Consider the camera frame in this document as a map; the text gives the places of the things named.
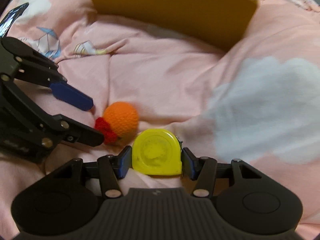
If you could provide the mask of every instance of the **yellow box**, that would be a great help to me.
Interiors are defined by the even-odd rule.
[[[241,40],[257,0],[92,0],[98,13],[153,23],[225,51]]]

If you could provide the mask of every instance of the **red knitted bow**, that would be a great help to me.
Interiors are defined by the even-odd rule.
[[[114,143],[118,139],[117,134],[111,130],[110,124],[107,123],[102,117],[99,117],[96,120],[94,128],[103,133],[105,144]]]

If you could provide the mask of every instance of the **screw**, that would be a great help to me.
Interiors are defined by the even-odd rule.
[[[67,141],[68,141],[68,142],[72,142],[73,139],[74,139],[73,136],[68,136],[68,137],[67,137]]]
[[[2,75],[1,75],[1,79],[2,79],[3,81],[9,81],[9,80],[10,80],[10,77],[9,77],[8,75],[6,75],[6,74],[2,74]]]
[[[195,195],[196,197],[207,197],[209,196],[209,191],[207,191],[206,189],[196,189],[195,191],[193,191],[193,195]]]
[[[49,149],[53,146],[53,141],[49,138],[43,138],[42,139],[42,146]]]
[[[69,124],[66,122],[66,121],[61,121],[61,126],[64,128],[64,129],[69,129]]]
[[[122,195],[121,191],[117,189],[109,189],[105,192],[105,194],[108,198],[117,198]]]

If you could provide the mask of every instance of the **bed sheet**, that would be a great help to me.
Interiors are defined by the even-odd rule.
[[[19,38],[59,64],[69,83],[91,96],[82,112],[46,88],[17,82],[49,114],[94,126],[116,101],[133,104],[139,131],[166,128],[197,156],[241,158],[296,193],[304,206],[297,228],[320,232],[320,7],[312,0],[259,0],[244,38],[230,51],[120,16],[98,15],[91,0],[14,0],[30,6],[13,24]],[[119,147],[60,144],[38,167],[0,156],[0,235],[18,229],[15,195],[68,160],[95,161]],[[95,181],[88,187],[96,190]],[[130,187],[190,187],[180,177],[151,178],[132,169]]]

